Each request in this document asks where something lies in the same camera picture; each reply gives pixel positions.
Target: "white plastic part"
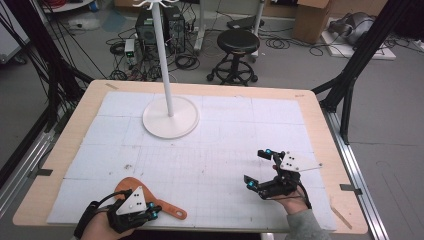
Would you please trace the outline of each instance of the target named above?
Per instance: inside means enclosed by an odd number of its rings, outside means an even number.
[[[261,240],[274,240],[273,233],[261,233]]]
[[[139,186],[116,211],[117,215],[142,212],[147,209],[143,188]]]
[[[199,113],[190,100],[183,97],[172,97],[174,116],[167,115],[166,99],[152,101],[144,110],[143,124],[151,134],[174,139],[187,135],[199,122]]]
[[[166,61],[162,21],[158,5],[159,3],[163,5],[163,3],[161,0],[146,0],[137,6],[142,6],[146,2],[150,3],[149,9],[152,10],[166,101],[165,99],[152,101],[144,110],[143,124],[147,131],[157,137],[179,138],[193,131],[199,122],[199,113],[190,100],[171,96],[168,63]]]
[[[280,165],[281,169],[292,172],[302,172],[321,167],[322,164],[317,163],[315,160],[292,152],[286,152],[286,155],[284,156],[284,159]]]

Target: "cardboard box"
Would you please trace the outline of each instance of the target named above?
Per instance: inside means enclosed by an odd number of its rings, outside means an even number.
[[[134,0],[114,0],[113,2],[115,3],[115,7],[132,7],[133,4],[138,3]]]
[[[346,13],[356,12],[364,12],[371,16],[378,16],[386,3],[387,0],[333,0],[330,17],[341,18],[344,17]]]
[[[324,30],[332,0],[299,0],[292,38],[315,44]]]

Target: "white paper sheet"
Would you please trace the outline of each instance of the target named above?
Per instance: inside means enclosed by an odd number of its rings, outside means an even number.
[[[159,213],[148,226],[287,231],[281,205],[248,190],[243,176],[265,182],[276,175],[273,162],[257,157],[260,149],[297,152],[315,161],[298,103],[184,96],[198,107],[200,122],[187,136],[164,140],[142,125],[144,108],[158,97],[164,96],[110,92],[105,97],[65,175],[48,222],[77,223],[91,201],[99,201],[121,179],[132,176],[157,198],[188,213],[183,221]],[[301,175],[321,227],[335,230],[319,170]]]

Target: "floor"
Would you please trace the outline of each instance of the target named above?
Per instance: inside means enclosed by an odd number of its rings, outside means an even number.
[[[60,17],[65,20],[87,12],[80,9]],[[108,76],[114,69],[114,58],[105,42],[130,29],[136,15],[103,7],[95,16],[100,19],[101,27],[78,32],[74,37]],[[227,16],[220,15],[216,21],[207,19],[206,24],[208,28],[225,29],[228,20]],[[293,24],[281,19],[264,20],[263,29],[267,31],[290,28]],[[217,80],[206,81],[206,75],[223,57],[215,44],[218,34],[211,31],[205,36],[200,66],[192,71],[171,72],[171,82],[219,84]],[[273,34],[290,36],[290,31]],[[94,78],[104,78],[77,45],[69,42],[78,68]],[[424,148],[421,142],[424,136],[424,54],[401,46],[391,50],[397,57],[395,61],[372,60],[355,85],[349,140],[389,238],[418,240],[424,235]],[[312,89],[327,82],[342,71],[348,59],[330,57],[325,48],[322,51],[322,56],[314,56],[310,48],[294,44],[288,49],[272,49],[262,40],[259,57],[252,64],[259,81],[250,86]],[[325,93],[318,95],[318,99],[324,97]],[[0,166],[3,166],[46,107],[44,91],[31,64],[0,65],[0,99]],[[69,239],[73,232],[70,227],[13,225],[14,212],[31,182],[27,180],[0,219],[1,238]],[[283,239],[284,235],[276,234],[275,238]],[[332,238],[372,239],[369,234],[332,234]]]

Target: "black pole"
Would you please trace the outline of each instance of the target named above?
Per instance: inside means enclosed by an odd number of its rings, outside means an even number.
[[[14,33],[13,29],[9,28],[7,22],[0,19],[1,25],[11,34],[21,48],[28,53],[38,74],[43,76],[47,74],[47,76],[44,77],[48,79],[44,80],[49,84],[49,105],[6,164],[0,169],[0,188],[13,173],[43,126],[47,125],[45,131],[49,131],[57,122],[57,107],[61,101],[78,101],[81,99],[84,91],[78,85],[75,77],[80,78],[86,83],[90,83],[93,80],[93,78],[82,73],[63,59],[31,1],[4,0],[4,3],[47,65],[47,69],[44,66],[38,65],[42,63],[37,64],[37,61],[32,57],[31,52],[28,47],[23,44],[20,37]]]
[[[417,1],[420,0],[388,0],[340,75],[312,89],[315,94],[331,89],[320,102],[328,112],[336,112],[337,105],[344,99],[340,134],[346,144],[349,144],[348,127],[355,82],[396,24]]]

